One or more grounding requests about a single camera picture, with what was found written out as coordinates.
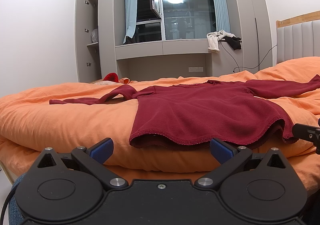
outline plastic bag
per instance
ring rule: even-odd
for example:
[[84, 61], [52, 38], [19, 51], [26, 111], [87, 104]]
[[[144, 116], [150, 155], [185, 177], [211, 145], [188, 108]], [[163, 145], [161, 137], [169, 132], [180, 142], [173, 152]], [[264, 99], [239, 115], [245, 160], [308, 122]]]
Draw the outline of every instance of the plastic bag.
[[92, 43], [98, 42], [98, 29], [94, 29], [91, 33]]

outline power cord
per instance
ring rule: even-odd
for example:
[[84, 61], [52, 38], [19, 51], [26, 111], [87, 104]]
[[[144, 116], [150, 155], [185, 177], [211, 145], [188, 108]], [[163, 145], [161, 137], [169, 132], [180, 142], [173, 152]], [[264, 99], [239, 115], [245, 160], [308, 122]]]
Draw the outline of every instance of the power cord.
[[0, 216], [0, 225], [3, 225], [5, 210], [7, 209], [9, 202], [11, 201], [12, 197], [14, 196], [14, 193], [16, 192], [17, 187], [18, 187], [18, 184], [12, 188], [12, 190], [9, 192], [7, 198], [4, 201], [2, 211], [1, 211], [1, 216]]
[[248, 67], [239, 67], [239, 65], [238, 65], [238, 63], [237, 63], [237, 61], [235, 60], [235, 58], [224, 48], [224, 50], [227, 52], [227, 53], [229, 53], [229, 55], [233, 58], [233, 60], [236, 62], [236, 64], [237, 64], [237, 67], [235, 67], [234, 69], [233, 69], [233, 73], [235, 73], [235, 69], [239, 69], [239, 71], [238, 72], [240, 72], [240, 68], [243, 68], [243, 69], [249, 69], [249, 70], [253, 70], [253, 69], [255, 69], [255, 68], [257, 68], [257, 67], [259, 67], [260, 66], [260, 64], [263, 62], [263, 60], [265, 59], [265, 57], [268, 55], [268, 53], [274, 48], [274, 47], [276, 47], [277, 45], [275, 45], [275, 46], [273, 46], [268, 52], [267, 52], [267, 54], [264, 56], [264, 58], [262, 59], [262, 61], [257, 65], [257, 66], [255, 66], [254, 68], [248, 68]]

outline orange duvet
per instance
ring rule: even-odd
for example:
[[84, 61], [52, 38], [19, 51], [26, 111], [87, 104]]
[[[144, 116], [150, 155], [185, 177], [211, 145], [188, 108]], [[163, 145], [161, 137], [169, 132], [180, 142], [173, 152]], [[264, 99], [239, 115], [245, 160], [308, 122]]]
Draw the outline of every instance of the orange duvet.
[[[203, 83], [209, 79], [247, 81], [273, 79], [308, 82], [320, 74], [320, 57], [286, 61], [256, 74], [243, 71], [219, 78], [163, 78], [155, 81], [131, 82], [136, 90], [148, 86]], [[111, 137], [114, 153], [105, 163], [108, 168], [131, 181], [133, 178], [192, 180], [213, 170], [219, 164], [209, 149], [172, 151], [163, 147], [137, 149], [129, 145], [129, 136], [138, 108], [137, 100], [121, 98], [97, 105], [49, 105], [50, 99], [101, 97], [116, 85], [65, 83], [29, 89], [0, 98], [0, 161], [16, 175], [28, 170], [39, 152], [53, 147], [57, 152], [70, 152], [76, 146], [90, 147]], [[294, 123], [318, 126], [320, 89], [289, 98], [270, 99], [280, 105]], [[255, 149], [266, 152], [278, 147], [289, 159], [309, 194], [320, 184], [320, 156], [312, 143], [299, 140], [289, 145], [277, 137]]]

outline white floor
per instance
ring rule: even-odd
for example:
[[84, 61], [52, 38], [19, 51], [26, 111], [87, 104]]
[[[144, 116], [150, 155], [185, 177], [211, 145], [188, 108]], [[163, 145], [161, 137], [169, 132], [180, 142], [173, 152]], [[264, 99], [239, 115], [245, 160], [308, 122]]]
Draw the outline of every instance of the white floor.
[[[2, 210], [4, 200], [6, 199], [8, 193], [11, 190], [11, 183], [8, 180], [7, 176], [5, 175], [4, 171], [0, 171], [0, 209]], [[5, 216], [4, 216], [4, 225], [9, 225], [8, 221], [8, 208], [6, 210]]]

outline blue gripper pad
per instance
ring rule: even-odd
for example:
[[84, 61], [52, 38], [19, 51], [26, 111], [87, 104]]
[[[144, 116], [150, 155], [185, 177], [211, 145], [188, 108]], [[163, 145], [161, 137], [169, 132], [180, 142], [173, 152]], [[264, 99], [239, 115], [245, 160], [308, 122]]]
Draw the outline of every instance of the blue gripper pad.
[[88, 148], [86, 153], [98, 163], [103, 164], [113, 153], [113, 141], [111, 138], [103, 139]]
[[220, 139], [214, 138], [210, 141], [210, 152], [220, 164], [223, 164], [234, 157], [237, 150]]

